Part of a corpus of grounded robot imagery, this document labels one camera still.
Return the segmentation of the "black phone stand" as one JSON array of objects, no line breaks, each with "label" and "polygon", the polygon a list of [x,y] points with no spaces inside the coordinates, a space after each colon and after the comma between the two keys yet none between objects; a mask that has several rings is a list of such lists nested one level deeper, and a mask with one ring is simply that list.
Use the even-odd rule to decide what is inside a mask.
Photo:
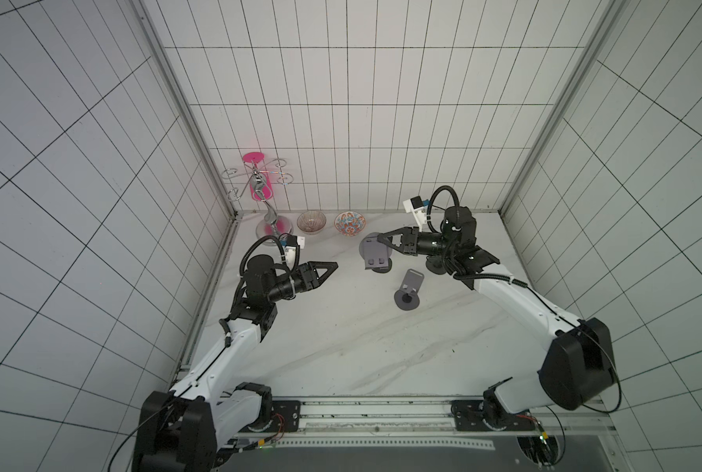
[{"label": "black phone stand", "polygon": [[392,269],[392,259],[388,258],[385,264],[377,265],[372,268],[374,273],[389,273]]},{"label": "black phone stand", "polygon": [[441,257],[427,257],[426,268],[435,275],[445,275],[447,268]]}]

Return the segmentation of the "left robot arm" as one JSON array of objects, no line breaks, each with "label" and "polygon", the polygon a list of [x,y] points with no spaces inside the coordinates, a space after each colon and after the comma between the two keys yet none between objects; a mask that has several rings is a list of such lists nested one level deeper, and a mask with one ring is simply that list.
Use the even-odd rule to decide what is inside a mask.
[{"label": "left robot arm", "polygon": [[[259,253],[272,242],[280,258]],[[134,471],[213,471],[243,448],[237,435],[245,428],[264,431],[279,414],[272,390],[239,383],[225,390],[265,339],[280,301],[320,288],[337,270],[335,262],[301,262],[296,237],[262,237],[242,257],[230,309],[219,324],[221,341],[168,391],[154,391],[141,409],[134,443]]]}]

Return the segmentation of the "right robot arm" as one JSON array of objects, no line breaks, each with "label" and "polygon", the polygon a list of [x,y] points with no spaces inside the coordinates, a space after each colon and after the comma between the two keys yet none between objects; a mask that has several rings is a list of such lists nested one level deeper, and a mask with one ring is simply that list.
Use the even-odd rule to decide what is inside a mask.
[{"label": "right robot arm", "polygon": [[377,240],[389,252],[423,256],[435,275],[449,275],[491,299],[528,330],[545,351],[540,369],[521,378],[508,378],[483,394],[483,420],[501,431],[510,418],[552,404],[573,411],[610,387],[621,389],[610,329],[596,318],[581,319],[516,278],[500,259],[477,243],[477,222],[471,210],[453,198],[439,226],[432,222],[436,198],[455,196],[443,185],[429,200],[405,201],[417,221],[380,233]]}]

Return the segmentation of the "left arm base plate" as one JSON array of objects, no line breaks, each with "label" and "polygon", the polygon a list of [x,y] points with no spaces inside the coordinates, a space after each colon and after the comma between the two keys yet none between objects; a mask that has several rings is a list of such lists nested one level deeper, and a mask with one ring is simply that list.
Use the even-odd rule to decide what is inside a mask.
[{"label": "left arm base plate", "polygon": [[299,430],[302,402],[299,400],[274,400],[266,422],[243,427],[240,434],[272,435],[278,432],[295,433]]}]

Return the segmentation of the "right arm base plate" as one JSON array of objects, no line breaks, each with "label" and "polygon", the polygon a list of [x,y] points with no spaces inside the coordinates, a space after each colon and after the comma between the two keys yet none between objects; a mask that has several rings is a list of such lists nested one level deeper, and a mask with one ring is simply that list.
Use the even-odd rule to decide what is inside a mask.
[{"label": "right arm base plate", "polygon": [[481,398],[458,399],[450,403],[450,413],[458,432],[531,432],[536,423],[524,416],[504,412]]}]

